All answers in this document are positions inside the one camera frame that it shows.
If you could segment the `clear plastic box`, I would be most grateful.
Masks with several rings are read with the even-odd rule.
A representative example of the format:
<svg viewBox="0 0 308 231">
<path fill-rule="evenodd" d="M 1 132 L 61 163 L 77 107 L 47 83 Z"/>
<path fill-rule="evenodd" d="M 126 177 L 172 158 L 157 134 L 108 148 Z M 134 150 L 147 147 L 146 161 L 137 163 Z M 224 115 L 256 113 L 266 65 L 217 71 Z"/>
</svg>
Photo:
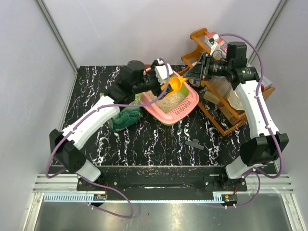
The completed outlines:
<svg viewBox="0 0 308 231">
<path fill-rule="evenodd" d="M 224 77 L 212 77 L 210 80 L 210 84 L 220 94 L 229 92 L 231 89 L 230 82 L 227 81 Z"/>
</svg>

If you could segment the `pink green litter box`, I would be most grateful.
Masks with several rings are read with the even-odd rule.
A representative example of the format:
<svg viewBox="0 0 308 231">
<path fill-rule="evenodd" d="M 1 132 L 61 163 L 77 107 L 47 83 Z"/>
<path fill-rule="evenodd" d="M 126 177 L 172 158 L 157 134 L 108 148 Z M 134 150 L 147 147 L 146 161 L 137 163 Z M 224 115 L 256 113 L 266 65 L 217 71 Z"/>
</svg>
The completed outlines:
<svg viewBox="0 0 308 231">
<path fill-rule="evenodd" d="M 173 77 L 179 78 L 181 88 L 163 99 L 145 106 L 144 109 L 164 125 L 173 125 L 186 117 L 199 103 L 198 93 L 189 86 L 186 79 L 174 72 Z"/>
</svg>

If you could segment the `red white box lower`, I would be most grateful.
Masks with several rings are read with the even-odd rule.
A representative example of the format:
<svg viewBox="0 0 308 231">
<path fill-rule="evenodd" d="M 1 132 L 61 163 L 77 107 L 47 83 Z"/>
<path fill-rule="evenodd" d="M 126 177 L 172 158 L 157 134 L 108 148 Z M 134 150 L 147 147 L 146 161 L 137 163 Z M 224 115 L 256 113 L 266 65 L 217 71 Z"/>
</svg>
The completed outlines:
<svg viewBox="0 0 308 231">
<path fill-rule="evenodd" d="M 264 92 L 265 90 L 269 89 L 271 86 L 272 86 L 272 82 L 264 76 L 261 81 L 261 86 L 260 86 L 261 92 Z"/>
</svg>

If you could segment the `red white box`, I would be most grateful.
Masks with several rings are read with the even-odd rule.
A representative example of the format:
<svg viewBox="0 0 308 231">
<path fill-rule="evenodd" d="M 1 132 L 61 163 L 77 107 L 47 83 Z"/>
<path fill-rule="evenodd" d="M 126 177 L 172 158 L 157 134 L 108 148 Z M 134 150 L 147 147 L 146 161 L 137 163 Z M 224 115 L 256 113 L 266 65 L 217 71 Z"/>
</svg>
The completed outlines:
<svg viewBox="0 0 308 231">
<path fill-rule="evenodd" d="M 212 32 L 210 34 L 207 34 L 205 36 L 205 39 L 204 39 L 204 44 L 205 46 L 208 48 L 208 46 L 206 45 L 206 41 L 211 38 L 214 34 L 217 34 L 216 32 Z M 219 44 L 219 47 L 215 50 L 215 51 L 221 51 L 222 52 L 222 55 L 223 56 L 226 56 L 227 55 L 227 42 L 222 39 L 221 37 L 219 37 L 219 40 L 218 40 L 218 44 Z"/>
<path fill-rule="evenodd" d="M 271 86 L 272 86 L 272 82 L 264 76 L 261 81 L 261 86 L 260 86 L 261 92 L 264 92 L 265 90 L 269 89 Z"/>
</svg>

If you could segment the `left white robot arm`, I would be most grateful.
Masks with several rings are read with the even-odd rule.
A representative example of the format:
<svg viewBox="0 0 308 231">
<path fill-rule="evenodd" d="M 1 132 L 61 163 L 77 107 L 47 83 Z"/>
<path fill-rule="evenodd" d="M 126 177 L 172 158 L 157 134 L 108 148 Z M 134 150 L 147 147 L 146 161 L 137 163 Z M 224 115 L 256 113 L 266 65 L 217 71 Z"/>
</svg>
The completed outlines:
<svg viewBox="0 0 308 231">
<path fill-rule="evenodd" d="M 101 171 L 80 151 L 87 140 L 108 120 L 121 112 L 122 108 L 140 108 L 132 104 L 137 94 L 151 91 L 157 96 L 151 105 L 165 97 L 171 86 L 173 70 L 163 58 L 153 61 L 149 69 L 140 61 L 130 61 L 122 66 L 117 79 L 109 86 L 98 102 L 76 122 L 62 131 L 54 129 L 49 134 L 51 155 L 46 170 L 52 160 L 58 160 L 69 173 L 77 174 L 88 180 L 93 190 L 104 185 Z"/>
</svg>

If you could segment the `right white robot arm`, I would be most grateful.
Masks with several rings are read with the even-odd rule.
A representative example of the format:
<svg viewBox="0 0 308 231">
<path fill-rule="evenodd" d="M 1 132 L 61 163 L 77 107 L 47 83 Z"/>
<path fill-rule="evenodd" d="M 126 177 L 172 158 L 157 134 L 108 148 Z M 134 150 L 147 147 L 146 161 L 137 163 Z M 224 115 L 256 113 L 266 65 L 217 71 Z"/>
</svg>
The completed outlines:
<svg viewBox="0 0 308 231">
<path fill-rule="evenodd" d="M 261 78 L 254 67 L 247 66 L 246 51 L 244 42 L 229 42 L 226 58 L 217 60 L 212 54 L 203 53 L 184 74 L 185 78 L 199 81 L 225 77 L 243 105 L 250 140 L 241 145 L 240 155 L 219 176 L 219 186 L 226 191 L 233 189 L 248 173 L 261 173 L 261 166 L 279 159 L 289 142 L 287 134 L 280 133 L 271 119 L 260 91 Z"/>
</svg>

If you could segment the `tan sponge block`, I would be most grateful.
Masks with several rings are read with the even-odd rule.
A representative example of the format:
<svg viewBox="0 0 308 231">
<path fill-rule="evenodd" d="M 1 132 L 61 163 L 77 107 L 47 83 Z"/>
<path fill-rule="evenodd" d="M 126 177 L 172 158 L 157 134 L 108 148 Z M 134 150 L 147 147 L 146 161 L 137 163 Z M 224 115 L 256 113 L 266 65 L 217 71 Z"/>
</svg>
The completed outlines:
<svg viewBox="0 0 308 231">
<path fill-rule="evenodd" d="M 205 100 L 211 102 L 211 103 L 214 103 L 214 104 L 219 104 L 219 102 L 220 102 L 219 98 L 214 93 L 212 93 L 210 90 L 207 90 L 204 93 L 203 98 Z"/>
</svg>

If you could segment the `beige paper bag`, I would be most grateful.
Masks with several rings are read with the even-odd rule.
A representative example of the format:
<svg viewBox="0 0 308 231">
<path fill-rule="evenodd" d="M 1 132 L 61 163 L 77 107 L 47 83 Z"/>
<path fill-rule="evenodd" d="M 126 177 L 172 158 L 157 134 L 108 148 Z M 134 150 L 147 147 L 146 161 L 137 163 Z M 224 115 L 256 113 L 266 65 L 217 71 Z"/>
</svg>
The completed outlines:
<svg viewBox="0 0 308 231">
<path fill-rule="evenodd" d="M 227 101 L 233 109 L 239 110 L 239 111 L 244 110 L 243 104 L 241 100 L 239 99 L 239 96 L 236 94 L 236 92 L 233 89 L 230 90 L 229 95 L 227 97 Z"/>
</svg>

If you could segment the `yellow plastic litter scoop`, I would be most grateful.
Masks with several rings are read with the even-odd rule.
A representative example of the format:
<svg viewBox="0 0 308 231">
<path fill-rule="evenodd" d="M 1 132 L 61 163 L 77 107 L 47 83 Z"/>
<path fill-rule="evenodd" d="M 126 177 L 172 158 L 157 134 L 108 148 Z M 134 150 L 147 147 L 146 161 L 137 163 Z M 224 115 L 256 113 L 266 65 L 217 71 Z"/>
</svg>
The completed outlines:
<svg viewBox="0 0 308 231">
<path fill-rule="evenodd" d="M 174 93 L 176 93 L 177 91 L 179 91 L 182 87 L 182 84 L 188 80 L 187 78 L 184 77 L 176 77 L 173 76 L 170 78 L 169 80 L 169 87 L 167 90 L 167 95 L 172 95 Z"/>
</svg>

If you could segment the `red white box upper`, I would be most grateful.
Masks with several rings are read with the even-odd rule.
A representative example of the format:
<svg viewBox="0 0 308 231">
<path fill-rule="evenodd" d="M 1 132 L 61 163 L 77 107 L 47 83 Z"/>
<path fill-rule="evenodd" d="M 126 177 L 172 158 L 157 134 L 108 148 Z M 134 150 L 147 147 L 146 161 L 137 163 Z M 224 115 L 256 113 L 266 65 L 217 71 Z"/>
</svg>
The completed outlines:
<svg viewBox="0 0 308 231">
<path fill-rule="evenodd" d="M 211 38 L 214 34 L 217 34 L 216 32 L 212 32 L 210 34 L 207 34 L 205 36 L 205 39 L 204 39 L 204 44 L 205 46 L 208 48 L 208 46 L 206 45 L 206 41 Z M 218 40 L 218 44 L 219 44 L 219 47 L 215 50 L 215 51 L 221 51 L 222 52 L 222 55 L 223 56 L 226 56 L 227 55 L 227 42 L 222 39 L 221 37 L 219 37 L 219 40 Z"/>
</svg>

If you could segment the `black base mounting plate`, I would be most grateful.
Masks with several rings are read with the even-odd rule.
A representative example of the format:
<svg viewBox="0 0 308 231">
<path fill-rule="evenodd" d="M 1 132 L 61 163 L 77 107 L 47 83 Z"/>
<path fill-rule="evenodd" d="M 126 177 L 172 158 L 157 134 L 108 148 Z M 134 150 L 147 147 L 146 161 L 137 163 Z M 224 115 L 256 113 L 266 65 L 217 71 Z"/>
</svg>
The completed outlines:
<svg viewBox="0 0 308 231">
<path fill-rule="evenodd" d="M 97 183 L 129 188 L 192 188 L 206 192 L 245 192 L 242 178 L 228 180 L 222 166 L 103 166 Z"/>
</svg>

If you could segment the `black bag clip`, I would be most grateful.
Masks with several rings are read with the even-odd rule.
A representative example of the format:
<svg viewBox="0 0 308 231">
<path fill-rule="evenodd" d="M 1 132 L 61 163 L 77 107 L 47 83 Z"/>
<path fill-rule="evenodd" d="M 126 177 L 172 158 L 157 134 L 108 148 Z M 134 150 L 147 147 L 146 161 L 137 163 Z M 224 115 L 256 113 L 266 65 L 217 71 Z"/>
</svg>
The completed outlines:
<svg viewBox="0 0 308 231">
<path fill-rule="evenodd" d="M 199 140 L 198 140 L 198 139 L 193 139 L 192 141 L 186 141 L 185 144 L 188 145 L 188 146 L 190 146 L 190 147 L 199 149 L 199 150 L 203 150 L 203 149 L 204 149 L 204 146 L 202 146 L 202 145 L 199 143 Z"/>
</svg>

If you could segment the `green cat litter bag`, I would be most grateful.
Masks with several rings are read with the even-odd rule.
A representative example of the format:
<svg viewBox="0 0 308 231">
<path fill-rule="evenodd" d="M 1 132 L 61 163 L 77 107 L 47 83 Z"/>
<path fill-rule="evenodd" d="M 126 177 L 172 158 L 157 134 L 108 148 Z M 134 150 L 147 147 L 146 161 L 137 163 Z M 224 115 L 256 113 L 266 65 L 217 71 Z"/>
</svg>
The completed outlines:
<svg viewBox="0 0 308 231">
<path fill-rule="evenodd" d="M 129 105 L 141 104 L 142 93 L 135 94 L 134 101 Z M 110 96 L 114 103 L 128 104 L 119 99 L 119 96 Z M 121 107 L 120 112 L 108 121 L 108 125 L 113 132 L 119 132 L 136 123 L 142 117 L 142 111 L 139 107 Z"/>
</svg>

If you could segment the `brown rectangular block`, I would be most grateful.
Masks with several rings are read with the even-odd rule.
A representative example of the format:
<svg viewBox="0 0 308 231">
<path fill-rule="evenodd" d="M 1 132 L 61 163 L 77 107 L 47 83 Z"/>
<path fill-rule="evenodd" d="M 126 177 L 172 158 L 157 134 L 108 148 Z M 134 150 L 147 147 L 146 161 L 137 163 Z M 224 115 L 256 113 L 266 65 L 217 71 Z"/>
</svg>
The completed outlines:
<svg viewBox="0 0 308 231">
<path fill-rule="evenodd" d="M 150 68 L 152 65 L 151 64 L 146 64 L 144 67 L 145 67 L 145 69 L 148 69 L 148 68 Z"/>
</svg>

